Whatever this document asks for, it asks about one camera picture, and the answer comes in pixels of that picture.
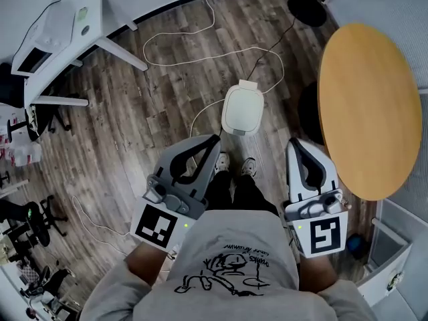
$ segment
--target green sticker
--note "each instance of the green sticker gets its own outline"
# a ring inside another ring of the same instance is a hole
[[[88,8],[87,7],[83,7],[79,10],[78,13],[78,21],[81,21],[83,19],[86,18],[86,14],[88,14]]]

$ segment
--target white desk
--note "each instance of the white desk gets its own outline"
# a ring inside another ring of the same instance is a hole
[[[40,96],[40,94],[70,64],[76,66],[82,65],[80,61],[76,61],[76,58],[93,45],[102,47],[106,51],[109,51],[110,53],[140,70],[147,70],[147,65],[143,61],[104,36],[103,12],[106,12],[106,6],[103,6],[103,0],[70,1],[76,8],[72,41],[70,45],[61,51],[44,69],[42,69],[42,71],[40,71],[40,73],[32,75],[26,79],[24,89],[25,108],[29,107],[30,104],[65,104],[71,106],[87,106],[88,101],[85,99]],[[112,0],[104,0],[104,3],[108,3],[110,5],[115,18],[127,24],[131,30],[136,30],[137,26],[132,21],[132,19],[128,17],[125,12],[123,12],[119,4]],[[84,18],[79,18],[79,11],[83,8],[87,9],[86,16]]]

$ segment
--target round table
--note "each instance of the round table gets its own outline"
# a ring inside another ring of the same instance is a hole
[[[328,153],[355,195],[381,200],[405,182],[421,144],[421,101],[386,35],[358,23],[334,33],[322,56],[318,112]]]

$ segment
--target cartoon drawing on shirt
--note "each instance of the cartoon drawing on shirt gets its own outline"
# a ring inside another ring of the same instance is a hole
[[[258,290],[261,287],[268,286],[269,284],[260,280],[259,278],[259,268],[260,262],[263,262],[266,266],[269,264],[261,258],[257,258],[254,256],[250,256],[250,261],[256,263],[256,275],[255,278],[247,278],[243,280],[243,284],[246,286],[256,287]],[[206,276],[203,274],[203,270],[201,270],[200,275],[194,276],[185,276],[183,278],[183,285],[177,287],[174,291],[180,294],[188,292],[194,286],[191,286],[191,282],[195,283],[195,281],[200,281],[201,286],[204,290],[211,290],[213,283],[218,283],[227,290],[231,292],[232,295],[237,296],[260,296],[263,294],[255,294],[253,292],[247,290],[236,290],[235,286],[224,276],[244,276],[245,273],[240,269],[244,268],[248,261],[241,254],[227,254],[223,255],[222,253],[213,259],[206,259],[203,262],[208,271],[210,271],[212,276]]]

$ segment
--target black cable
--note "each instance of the black cable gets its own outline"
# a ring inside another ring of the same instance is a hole
[[[60,1],[61,0],[52,1],[48,6],[45,7],[45,9],[40,13],[40,15],[37,17],[37,19],[30,25],[30,27],[28,27],[28,30],[27,30],[27,32],[25,32],[24,38],[22,39],[21,45],[19,46],[18,50],[16,50],[16,52],[13,54],[12,62],[13,62],[13,59],[15,58],[15,55],[18,53],[19,49],[21,49],[22,44],[24,44],[25,38],[27,38],[29,30],[33,27],[33,25],[37,22],[37,20],[40,19],[40,17],[43,15],[43,13],[45,13],[46,9],[49,6],[52,6],[54,3],[59,3]]]
[[[294,19],[293,19],[293,22],[292,22],[291,26],[290,26],[289,28],[287,28],[287,30],[285,30],[285,31],[282,33],[282,35],[281,35],[281,37],[279,38],[279,40],[278,40],[275,44],[273,44],[273,45],[272,45],[272,46],[271,46],[267,51],[265,51],[265,53],[264,53],[263,55],[261,55],[261,56],[258,58],[258,60],[257,60],[257,61],[255,61],[254,67],[253,67],[252,71],[249,73],[249,75],[248,75],[248,77],[247,77],[247,81],[249,80],[249,78],[250,78],[250,77],[251,77],[251,75],[253,74],[254,69],[255,69],[255,67],[257,66],[257,63],[259,63],[259,61],[260,61],[264,56],[266,56],[266,54],[268,54],[270,50],[272,50],[275,46],[277,46],[277,44],[279,44],[279,42],[282,40],[282,38],[284,38],[284,36],[286,35],[286,33],[287,33],[287,32],[289,32],[289,30],[291,30],[291,28],[293,28],[293,26],[294,26],[294,22],[295,22],[295,21],[296,21],[296,17],[294,17]]]

